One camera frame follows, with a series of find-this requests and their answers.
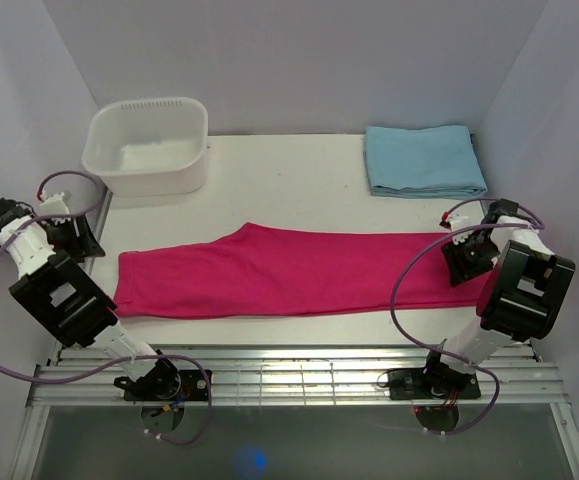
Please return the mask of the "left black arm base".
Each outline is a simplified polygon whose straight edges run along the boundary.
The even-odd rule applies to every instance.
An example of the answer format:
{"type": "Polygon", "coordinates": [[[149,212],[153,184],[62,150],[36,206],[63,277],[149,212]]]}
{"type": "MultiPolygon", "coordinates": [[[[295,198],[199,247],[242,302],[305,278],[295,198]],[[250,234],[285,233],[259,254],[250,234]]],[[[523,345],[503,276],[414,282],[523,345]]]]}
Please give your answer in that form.
{"type": "Polygon", "coordinates": [[[123,391],[125,401],[168,402],[207,401],[208,389],[213,380],[213,372],[205,371],[207,377],[198,369],[180,369],[177,377],[160,393],[139,393],[134,383],[126,376],[114,379],[113,385],[123,391]]]}

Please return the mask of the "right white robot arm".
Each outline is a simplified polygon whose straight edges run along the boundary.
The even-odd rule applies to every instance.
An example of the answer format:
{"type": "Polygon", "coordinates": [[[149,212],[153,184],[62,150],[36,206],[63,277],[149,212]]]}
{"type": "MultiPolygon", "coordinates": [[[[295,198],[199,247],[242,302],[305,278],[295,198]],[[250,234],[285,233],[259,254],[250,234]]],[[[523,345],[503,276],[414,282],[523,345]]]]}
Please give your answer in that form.
{"type": "Polygon", "coordinates": [[[575,273],[575,263],[550,250],[538,220],[518,203],[490,203],[479,228],[441,247],[450,285],[486,276],[476,317],[432,351],[420,375],[423,390],[443,397],[475,382],[476,367],[514,342],[552,330],[575,273]]]}

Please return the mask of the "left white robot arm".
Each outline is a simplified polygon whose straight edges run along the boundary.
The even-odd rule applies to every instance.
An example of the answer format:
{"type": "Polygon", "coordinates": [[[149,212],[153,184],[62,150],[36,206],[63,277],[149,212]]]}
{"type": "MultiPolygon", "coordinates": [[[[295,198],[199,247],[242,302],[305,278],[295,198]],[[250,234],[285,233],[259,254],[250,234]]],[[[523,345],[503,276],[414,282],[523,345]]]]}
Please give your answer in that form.
{"type": "Polygon", "coordinates": [[[85,215],[70,212],[64,194],[33,208],[0,198],[0,247],[14,261],[12,297],[63,346],[96,346],[120,363],[117,388],[140,400],[169,400],[182,388],[178,369],[121,324],[112,299],[82,263],[104,256],[85,215]]]}

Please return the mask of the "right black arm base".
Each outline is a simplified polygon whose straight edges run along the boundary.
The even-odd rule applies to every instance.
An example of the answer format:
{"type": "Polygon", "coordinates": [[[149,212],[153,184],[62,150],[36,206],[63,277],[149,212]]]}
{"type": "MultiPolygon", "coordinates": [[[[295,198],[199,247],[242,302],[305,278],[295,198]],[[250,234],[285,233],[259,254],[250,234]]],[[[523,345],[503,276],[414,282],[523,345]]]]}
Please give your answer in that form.
{"type": "Polygon", "coordinates": [[[475,375],[465,380],[434,378],[423,368],[395,368],[379,375],[376,385],[386,389],[391,400],[476,400],[481,391],[475,375]]]}

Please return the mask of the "pink trousers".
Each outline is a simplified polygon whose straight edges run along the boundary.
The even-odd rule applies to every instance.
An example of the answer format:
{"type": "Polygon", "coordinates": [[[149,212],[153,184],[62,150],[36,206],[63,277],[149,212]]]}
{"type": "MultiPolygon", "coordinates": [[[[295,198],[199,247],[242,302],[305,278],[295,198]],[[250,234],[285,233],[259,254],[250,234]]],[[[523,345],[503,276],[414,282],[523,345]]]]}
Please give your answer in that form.
{"type": "Polygon", "coordinates": [[[247,223],[208,243],[120,254],[113,301],[123,318],[384,311],[407,263],[439,237],[314,233],[247,223]]]}

